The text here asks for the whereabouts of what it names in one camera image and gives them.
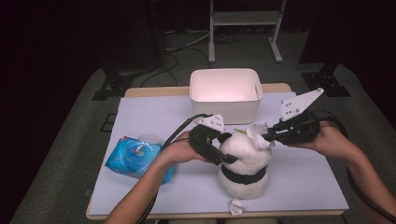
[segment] white storage bin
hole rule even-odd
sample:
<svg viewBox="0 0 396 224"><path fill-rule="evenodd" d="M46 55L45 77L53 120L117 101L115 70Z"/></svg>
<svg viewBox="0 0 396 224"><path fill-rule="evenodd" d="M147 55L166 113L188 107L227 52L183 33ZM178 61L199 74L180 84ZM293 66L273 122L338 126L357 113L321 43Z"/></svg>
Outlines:
<svg viewBox="0 0 396 224"><path fill-rule="evenodd" d="M203 69L191 74L194 114L222 114L225 124L254 121L262 99L262 84L252 69Z"/></svg>

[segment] shelf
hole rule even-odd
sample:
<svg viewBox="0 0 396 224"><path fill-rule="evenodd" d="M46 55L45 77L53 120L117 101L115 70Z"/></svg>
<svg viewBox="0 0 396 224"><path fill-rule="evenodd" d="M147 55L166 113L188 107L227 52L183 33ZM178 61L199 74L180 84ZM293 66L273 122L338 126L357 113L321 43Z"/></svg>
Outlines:
<svg viewBox="0 0 396 224"><path fill-rule="evenodd" d="M214 25L275 25L279 11L215 12Z"/></svg>

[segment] gray floor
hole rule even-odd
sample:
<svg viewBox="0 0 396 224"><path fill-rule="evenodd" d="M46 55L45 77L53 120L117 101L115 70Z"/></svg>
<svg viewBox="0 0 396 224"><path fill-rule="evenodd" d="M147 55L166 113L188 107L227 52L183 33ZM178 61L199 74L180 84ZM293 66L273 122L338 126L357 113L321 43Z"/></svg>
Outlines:
<svg viewBox="0 0 396 224"><path fill-rule="evenodd" d="M298 64L307 33L280 33L277 41L284 62L276 63L267 42L269 34L236 35L241 41L216 45L216 62L212 68L243 67L257 71L262 83L285 82L297 94L308 91L302 72L315 72L321 64ZM197 35L172 34L170 47L189 43ZM199 49L207 55L207 42L175 52L177 66L171 70L178 85L189 85L190 74L208 68ZM175 64L175 58L165 57L164 67ZM351 97L320 97L313 108L332 111L344 122L350 139L361 147L375 168L396 195L396 132L361 87L357 77L343 65L335 71L338 81L346 86ZM139 87L149 75L135 79ZM92 74L77 98L64 126L60 130L48 157L34 183L15 214L12 223L100 223L86 218L85 212L104 157L110 133L100 132L109 113L117 113L119 97L93 101L105 81L101 69ZM144 87L175 86L169 73L160 74ZM350 189L345 166L338 160L328 159L330 166L346 196L350 209L345 211L348 223L362 223L356 197ZM281 217L285 224L292 223L344 223L341 217ZM213 223L213 220L197 220ZM239 219L239 223L265 223L263 219ZM173 223L192 223L173 221Z"/></svg>

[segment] white stuffed animal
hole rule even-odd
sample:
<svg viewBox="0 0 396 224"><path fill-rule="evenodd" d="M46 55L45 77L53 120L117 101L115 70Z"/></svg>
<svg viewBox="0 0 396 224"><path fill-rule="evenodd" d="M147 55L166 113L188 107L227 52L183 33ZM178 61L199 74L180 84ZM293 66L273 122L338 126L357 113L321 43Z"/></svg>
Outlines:
<svg viewBox="0 0 396 224"><path fill-rule="evenodd" d="M238 160L224 162L219 170L219 182L236 199L253 199L262 194L268 183L268 163L273 143L262 134L268 133L266 124L252 125L246 133L235 132L220 143L219 150Z"/></svg>

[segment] wet wipes package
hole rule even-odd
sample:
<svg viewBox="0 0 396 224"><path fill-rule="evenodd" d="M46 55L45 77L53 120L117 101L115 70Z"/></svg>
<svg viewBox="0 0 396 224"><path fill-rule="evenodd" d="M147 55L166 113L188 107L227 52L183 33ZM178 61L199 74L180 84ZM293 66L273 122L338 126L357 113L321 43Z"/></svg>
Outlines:
<svg viewBox="0 0 396 224"><path fill-rule="evenodd" d="M162 147L161 144L148 143L125 136L119 140L105 166L118 174L140 178L160 154ZM170 182L173 170L172 166L166 172L163 184Z"/></svg>

